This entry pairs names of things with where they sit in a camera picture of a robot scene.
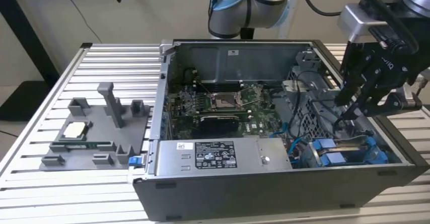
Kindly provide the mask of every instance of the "motherboard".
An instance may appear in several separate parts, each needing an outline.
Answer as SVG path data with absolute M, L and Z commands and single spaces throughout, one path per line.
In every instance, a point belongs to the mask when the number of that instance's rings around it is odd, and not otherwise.
M 264 138 L 282 130 L 264 84 L 183 86 L 168 98 L 173 139 Z

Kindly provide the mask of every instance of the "aluminum extrusion table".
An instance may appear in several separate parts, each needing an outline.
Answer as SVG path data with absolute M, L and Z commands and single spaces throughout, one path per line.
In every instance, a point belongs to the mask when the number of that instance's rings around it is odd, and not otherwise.
M 340 61 L 344 44 L 328 44 Z M 0 162 L 0 223 L 152 223 L 128 181 L 128 170 L 41 172 L 48 152 L 68 116 L 73 97 L 91 105 L 104 100 L 99 82 L 115 83 L 121 103 L 143 99 L 153 105 L 159 73 L 159 45 L 95 44 L 80 49 L 51 94 Z M 430 162 L 427 109 L 390 117 Z M 145 136 L 149 136 L 151 120 Z M 359 209 L 252 216 L 187 223 L 430 223 L 430 171 L 407 186 L 383 191 Z

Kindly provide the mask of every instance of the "black stand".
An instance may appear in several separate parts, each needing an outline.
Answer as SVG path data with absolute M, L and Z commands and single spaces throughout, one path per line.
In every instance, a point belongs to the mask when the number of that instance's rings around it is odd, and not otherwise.
M 0 120 L 28 121 L 59 80 L 59 72 L 17 1 L 0 0 L 0 12 L 44 79 L 20 84 L 0 107 Z
M 254 39 L 254 28 L 242 28 L 240 29 L 240 39 Z

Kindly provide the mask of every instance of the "open computer tower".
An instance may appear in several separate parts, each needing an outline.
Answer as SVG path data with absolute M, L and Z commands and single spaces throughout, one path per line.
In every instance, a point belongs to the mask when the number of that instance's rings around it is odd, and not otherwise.
M 175 40 L 145 169 L 149 220 L 363 206 L 427 163 L 386 117 L 332 124 L 340 64 L 319 41 Z

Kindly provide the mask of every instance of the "green circuit board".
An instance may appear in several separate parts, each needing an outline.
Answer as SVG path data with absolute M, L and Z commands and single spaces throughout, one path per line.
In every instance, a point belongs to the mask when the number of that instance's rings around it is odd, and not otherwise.
M 244 86 L 238 92 L 187 93 L 172 95 L 171 101 L 173 139 L 193 139 L 199 121 L 207 116 L 239 118 L 236 131 L 209 135 L 208 138 L 260 136 L 280 131 L 282 122 L 270 100 L 268 90 L 259 85 Z

